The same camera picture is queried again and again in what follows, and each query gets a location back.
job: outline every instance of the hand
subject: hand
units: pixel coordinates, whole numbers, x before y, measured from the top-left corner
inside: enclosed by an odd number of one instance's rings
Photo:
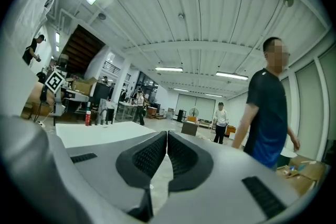
[[[300,142],[299,142],[298,138],[296,136],[292,136],[290,139],[294,144],[294,152],[298,151],[300,149]]]

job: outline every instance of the black wrist strap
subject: black wrist strap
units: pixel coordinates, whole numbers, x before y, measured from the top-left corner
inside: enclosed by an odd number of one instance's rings
[[[46,85],[43,85],[41,95],[40,95],[40,101],[42,103],[47,101],[47,91],[48,91],[48,87]]]

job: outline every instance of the black fisheye border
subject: black fisheye border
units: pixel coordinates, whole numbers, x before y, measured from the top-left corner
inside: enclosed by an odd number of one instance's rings
[[[14,0],[2,0],[2,4],[0,7],[0,23],[2,24],[4,16],[11,6],[11,3]],[[328,14],[333,22],[336,25],[336,15],[335,15],[335,0],[321,0],[328,11]],[[2,187],[2,197],[3,197],[3,207],[2,207],[2,215],[1,220],[3,223],[15,223],[18,220],[27,221],[37,221],[38,223],[47,221],[43,219],[43,217],[37,212],[20,194],[20,192],[16,189],[16,187],[12,184],[10,179],[5,173],[4,166],[0,160],[0,178],[1,187]],[[297,222],[304,221],[306,219],[315,220],[318,213],[330,213],[334,210],[334,203],[330,202],[330,198],[334,198],[333,194],[336,193],[335,187],[335,167],[332,166],[329,174],[327,175],[324,183],[318,190],[317,194],[312,198],[310,204],[295,217],[295,219],[286,220],[285,222]]]

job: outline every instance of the standing fan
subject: standing fan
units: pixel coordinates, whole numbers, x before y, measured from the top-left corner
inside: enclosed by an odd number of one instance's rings
[[[189,116],[198,117],[198,110],[195,108],[190,109]]]

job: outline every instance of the railing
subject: railing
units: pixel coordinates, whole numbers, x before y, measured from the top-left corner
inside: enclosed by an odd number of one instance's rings
[[[108,73],[112,73],[114,75],[119,76],[120,68],[114,66],[113,64],[111,64],[107,61],[105,61],[104,65],[103,65],[103,69],[105,69]],[[127,74],[126,75],[126,80],[130,81],[130,79],[131,79],[131,75]]]

